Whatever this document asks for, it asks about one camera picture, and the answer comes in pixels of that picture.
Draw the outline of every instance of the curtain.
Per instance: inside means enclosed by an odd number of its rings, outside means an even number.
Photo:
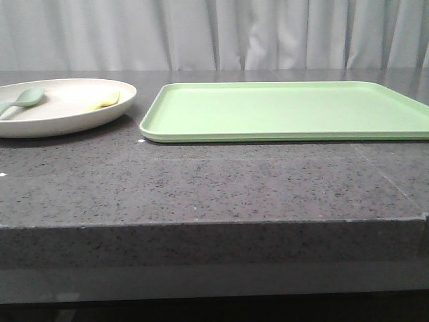
[[[429,67],[429,0],[0,0],[0,70]]]

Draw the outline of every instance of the granite countertop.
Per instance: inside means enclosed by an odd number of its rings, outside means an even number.
[[[0,72],[0,85],[109,78],[130,110],[88,131],[0,139],[0,269],[427,257],[429,143],[155,144],[168,83],[370,81],[429,104],[429,69]]]

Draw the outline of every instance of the tray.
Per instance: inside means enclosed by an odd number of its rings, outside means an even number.
[[[140,124],[156,142],[429,139],[429,107],[367,82],[180,83]]]

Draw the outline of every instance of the tray rim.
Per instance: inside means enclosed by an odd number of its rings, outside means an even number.
[[[429,140],[429,131],[339,131],[339,132],[323,132],[323,131],[276,131],[267,133],[261,132],[243,132],[243,133],[228,133],[218,132],[209,134],[188,134],[188,133],[162,133],[155,132],[144,128],[146,122],[151,117],[151,113],[156,109],[156,105],[162,95],[172,89],[204,89],[207,87],[225,87],[232,85],[230,88],[240,88],[243,85],[255,86],[260,85],[275,85],[275,87],[282,87],[282,85],[341,85],[341,86],[356,86],[363,85],[365,87],[373,87],[377,90],[382,90],[390,95],[395,95],[402,101],[409,101],[422,109],[429,109],[429,106],[412,99],[404,94],[394,91],[379,83],[361,81],[361,80],[335,80],[335,81],[280,81],[280,82],[211,82],[211,83],[171,83],[164,85],[150,108],[147,110],[143,117],[139,128],[143,136],[151,141],[160,143],[190,143],[190,142],[274,142],[274,141],[357,141],[357,140]]]

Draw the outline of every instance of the silicone spoon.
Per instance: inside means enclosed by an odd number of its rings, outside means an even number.
[[[3,114],[11,106],[30,107],[39,103],[42,99],[45,89],[43,87],[31,87],[19,94],[14,102],[6,102],[0,104],[0,115]]]
[[[102,101],[98,101],[96,103],[93,103],[92,105],[88,106],[86,109],[82,110],[82,113],[95,111],[96,109],[99,109],[100,107],[107,107],[113,104],[116,104],[119,100],[119,92],[113,92],[109,95],[107,95]]]

